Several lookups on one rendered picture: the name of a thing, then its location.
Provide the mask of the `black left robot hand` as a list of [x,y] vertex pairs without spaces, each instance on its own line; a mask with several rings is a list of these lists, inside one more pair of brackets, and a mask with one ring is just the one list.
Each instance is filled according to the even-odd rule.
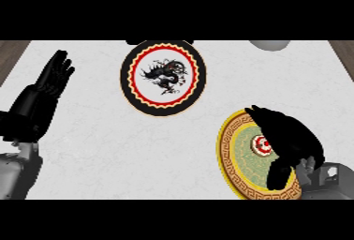
[[44,136],[73,72],[68,52],[57,50],[35,83],[22,90],[10,110],[0,111],[0,137],[4,142],[35,143]]

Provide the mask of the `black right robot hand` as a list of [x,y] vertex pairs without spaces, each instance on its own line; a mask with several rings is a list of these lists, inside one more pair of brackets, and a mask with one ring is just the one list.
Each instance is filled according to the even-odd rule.
[[267,189],[283,190],[290,172],[304,159],[309,160],[308,173],[321,166],[324,162],[321,142],[295,117],[255,105],[246,108],[245,112],[259,126],[277,155],[268,170]]

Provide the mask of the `red and white cupcake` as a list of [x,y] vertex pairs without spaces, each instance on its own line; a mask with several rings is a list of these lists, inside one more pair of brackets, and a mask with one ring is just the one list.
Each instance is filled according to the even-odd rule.
[[250,149],[253,153],[264,158],[271,155],[273,147],[262,135],[253,136],[250,141]]

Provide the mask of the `gold-rimmed green plate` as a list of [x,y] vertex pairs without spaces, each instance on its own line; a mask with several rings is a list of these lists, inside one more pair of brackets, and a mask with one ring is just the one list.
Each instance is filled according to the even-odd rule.
[[301,188],[295,169],[284,189],[267,189],[268,169],[277,154],[274,150],[267,157],[253,153],[250,141],[255,135],[262,135],[259,127],[252,117],[240,110],[227,118],[215,142],[218,166],[231,191],[246,200],[298,200]]

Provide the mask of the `black-rimmed dragon plate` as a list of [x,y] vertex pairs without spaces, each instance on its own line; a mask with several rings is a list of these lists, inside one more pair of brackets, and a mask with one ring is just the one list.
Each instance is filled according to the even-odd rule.
[[181,113],[206,85],[206,65],[186,40],[144,40],[121,63],[121,90],[131,106],[153,117]]

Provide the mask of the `grey rounded object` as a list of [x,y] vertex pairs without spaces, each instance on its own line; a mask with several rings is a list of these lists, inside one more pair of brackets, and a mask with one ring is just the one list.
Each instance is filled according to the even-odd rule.
[[290,41],[289,40],[252,40],[250,43],[258,49],[270,52],[280,51],[286,48]]

